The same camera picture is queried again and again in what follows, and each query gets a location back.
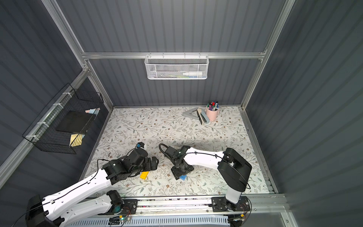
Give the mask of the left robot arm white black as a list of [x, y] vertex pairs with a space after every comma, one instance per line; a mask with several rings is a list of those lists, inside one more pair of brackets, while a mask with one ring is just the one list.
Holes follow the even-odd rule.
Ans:
[[25, 213], [28, 227], [64, 227], [93, 215], [128, 215], [134, 213], [137, 201], [127, 204], [116, 190], [92, 199], [86, 198], [142, 172], [157, 170], [159, 160], [149, 157], [140, 142], [126, 156], [107, 160], [86, 179], [55, 194], [39, 195], [28, 201]]

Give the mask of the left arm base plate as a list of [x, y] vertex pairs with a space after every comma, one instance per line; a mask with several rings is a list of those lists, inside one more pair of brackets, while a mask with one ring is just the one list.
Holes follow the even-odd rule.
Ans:
[[138, 205], [138, 200], [136, 199], [126, 199], [122, 202], [111, 202], [111, 207], [98, 215], [128, 215], [135, 214]]

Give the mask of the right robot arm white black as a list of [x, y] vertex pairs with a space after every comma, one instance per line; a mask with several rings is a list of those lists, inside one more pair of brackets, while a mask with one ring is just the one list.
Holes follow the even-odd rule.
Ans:
[[190, 146], [175, 149], [161, 143], [158, 148], [174, 165], [171, 171], [176, 180], [202, 166], [217, 170], [228, 185], [226, 201], [236, 205], [243, 192], [250, 189], [248, 180], [252, 171], [251, 164], [233, 148], [212, 152], [199, 150]]

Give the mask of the long yellow lego brick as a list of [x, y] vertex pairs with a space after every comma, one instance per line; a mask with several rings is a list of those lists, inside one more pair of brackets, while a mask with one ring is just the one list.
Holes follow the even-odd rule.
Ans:
[[140, 174], [140, 178], [143, 179], [143, 180], [146, 180], [147, 179], [147, 176], [149, 174], [149, 171], [145, 171], [145, 172], [142, 172]]

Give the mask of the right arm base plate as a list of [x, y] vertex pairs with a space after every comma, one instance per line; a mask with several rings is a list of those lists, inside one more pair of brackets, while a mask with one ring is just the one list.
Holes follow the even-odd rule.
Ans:
[[236, 204], [228, 201], [225, 197], [212, 197], [211, 202], [214, 212], [250, 212], [251, 210], [251, 203], [246, 196], [241, 196]]

